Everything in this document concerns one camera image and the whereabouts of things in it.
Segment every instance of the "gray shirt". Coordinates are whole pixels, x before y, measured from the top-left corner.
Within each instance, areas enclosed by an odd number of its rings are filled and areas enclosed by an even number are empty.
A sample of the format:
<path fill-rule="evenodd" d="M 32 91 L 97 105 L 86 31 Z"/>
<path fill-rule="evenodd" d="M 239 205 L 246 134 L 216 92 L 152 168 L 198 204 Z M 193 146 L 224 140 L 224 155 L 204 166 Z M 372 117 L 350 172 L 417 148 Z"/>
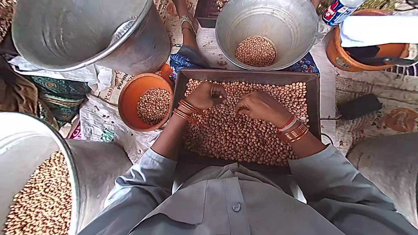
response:
<path fill-rule="evenodd" d="M 149 149 L 79 235 L 418 234 L 334 146 L 289 161 L 307 204 L 237 163 L 203 169 L 172 193 L 176 164 Z"/>

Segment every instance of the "metal tray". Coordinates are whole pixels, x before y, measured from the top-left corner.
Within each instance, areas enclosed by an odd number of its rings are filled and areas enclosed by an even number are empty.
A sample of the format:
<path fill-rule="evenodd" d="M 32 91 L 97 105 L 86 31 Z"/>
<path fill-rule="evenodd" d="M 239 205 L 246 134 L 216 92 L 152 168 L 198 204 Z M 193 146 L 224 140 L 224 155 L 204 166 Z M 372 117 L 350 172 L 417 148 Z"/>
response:
<path fill-rule="evenodd" d="M 294 82 L 306 82 L 306 103 L 309 115 L 309 131 L 318 139 L 321 139 L 319 122 L 319 78 L 313 73 L 298 72 L 253 72 L 224 69 L 182 69 L 177 75 L 176 87 L 174 88 L 173 109 L 178 108 L 178 102 L 184 99 L 189 79 L 210 80 L 217 82 L 247 82 L 263 85 L 283 86 Z M 179 161 L 189 163 L 200 163 L 212 166 L 225 166 L 236 161 L 227 161 L 217 158 L 198 156 L 182 150 Z M 253 171 L 271 172 L 275 174 L 290 174 L 290 169 L 285 166 L 267 166 L 257 163 L 240 162 L 241 165 Z"/>
<path fill-rule="evenodd" d="M 199 0 L 194 11 L 194 18 L 203 28 L 215 28 L 216 19 L 220 13 L 216 0 Z"/>

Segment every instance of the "plastic bottle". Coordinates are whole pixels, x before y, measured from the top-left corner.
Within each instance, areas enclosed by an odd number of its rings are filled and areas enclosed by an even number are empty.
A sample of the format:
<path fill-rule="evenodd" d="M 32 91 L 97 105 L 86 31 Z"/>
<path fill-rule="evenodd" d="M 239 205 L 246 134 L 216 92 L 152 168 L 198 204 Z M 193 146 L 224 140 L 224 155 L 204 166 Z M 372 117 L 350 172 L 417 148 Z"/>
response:
<path fill-rule="evenodd" d="M 351 15 L 365 0 L 333 0 L 325 12 L 319 16 L 319 28 L 316 43 Z"/>

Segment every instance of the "bangle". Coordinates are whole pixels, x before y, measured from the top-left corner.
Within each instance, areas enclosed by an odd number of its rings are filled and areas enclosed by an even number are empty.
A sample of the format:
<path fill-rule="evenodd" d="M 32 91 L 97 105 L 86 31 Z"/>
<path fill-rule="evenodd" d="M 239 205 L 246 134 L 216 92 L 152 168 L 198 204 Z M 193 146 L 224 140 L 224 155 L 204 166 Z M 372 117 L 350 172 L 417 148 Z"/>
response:
<path fill-rule="evenodd" d="M 277 129 L 283 129 L 283 128 L 285 128 L 285 127 L 287 127 L 292 121 L 293 121 L 293 119 L 294 118 L 296 118 L 295 117 L 295 115 L 292 115 L 291 117 L 290 117 L 290 119 L 289 119 L 289 121 L 288 122 L 286 122 L 286 124 L 284 124 L 283 126 L 281 126 L 281 127 L 277 127 Z"/>
<path fill-rule="evenodd" d="M 285 131 L 285 130 L 289 130 L 291 127 L 293 127 L 293 125 L 295 125 L 296 121 L 298 121 L 298 119 L 295 117 L 295 115 L 292 116 L 293 120 L 291 123 L 289 123 L 289 125 L 285 126 L 284 128 L 280 128 L 279 131 Z"/>
<path fill-rule="evenodd" d="M 306 133 L 308 133 L 309 129 L 304 124 L 300 123 L 300 125 L 291 132 L 282 133 L 281 136 L 284 136 L 285 142 L 295 142 L 300 140 Z"/>
<path fill-rule="evenodd" d="M 178 104 L 181 105 L 182 107 L 184 107 L 185 109 L 187 109 L 188 111 L 195 112 L 198 115 L 203 114 L 203 112 L 200 109 L 197 109 L 197 108 L 193 107 L 193 105 L 189 104 L 185 100 L 180 100 L 180 102 Z"/>
<path fill-rule="evenodd" d="M 292 115 L 292 117 L 289 119 L 289 121 L 286 124 L 284 124 L 283 126 L 277 127 L 277 130 L 285 131 L 285 130 L 291 128 L 296 123 L 296 121 L 297 121 L 296 116 Z"/>
<path fill-rule="evenodd" d="M 181 118 L 186 119 L 187 121 L 193 123 L 194 125 L 198 125 L 197 121 L 195 119 L 193 119 L 192 117 L 188 116 L 187 114 L 185 114 L 184 112 L 182 112 L 181 110 L 178 109 L 174 109 L 173 113 L 178 115 Z"/>

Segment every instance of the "orange container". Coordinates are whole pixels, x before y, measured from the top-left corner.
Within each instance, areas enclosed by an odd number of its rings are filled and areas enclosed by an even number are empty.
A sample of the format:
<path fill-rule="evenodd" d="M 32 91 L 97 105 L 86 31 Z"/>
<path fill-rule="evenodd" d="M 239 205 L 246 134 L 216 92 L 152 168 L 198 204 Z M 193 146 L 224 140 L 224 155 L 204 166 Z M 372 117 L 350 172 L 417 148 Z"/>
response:
<path fill-rule="evenodd" d="M 137 114 L 137 105 L 139 98 L 143 96 L 148 90 L 161 88 L 170 93 L 170 108 L 167 115 L 156 125 L 149 125 L 143 122 Z M 163 77 L 146 73 L 140 74 L 132 78 L 123 87 L 119 96 L 119 114 L 122 121 L 131 129 L 145 132 L 152 131 L 164 125 L 170 117 L 171 107 L 173 106 L 173 85 L 170 80 Z"/>
<path fill-rule="evenodd" d="M 355 11 L 353 15 L 390 15 L 390 12 L 378 9 L 363 9 Z M 388 43 L 378 45 L 378 47 L 380 47 L 380 50 L 375 57 L 395 56 L 406 58 L 409 55 L 409 44 L 407 43 Z M 351 58 L 346 53 L 344 48 L 341 47 L 339 27 L 334 29 L 334 35 L 326 48 L 326 55 L 335 67 L 349 72 L 379 71 L 393 66 L 391 64 L 383 66 L 370 66 L 357 62 Z"/>

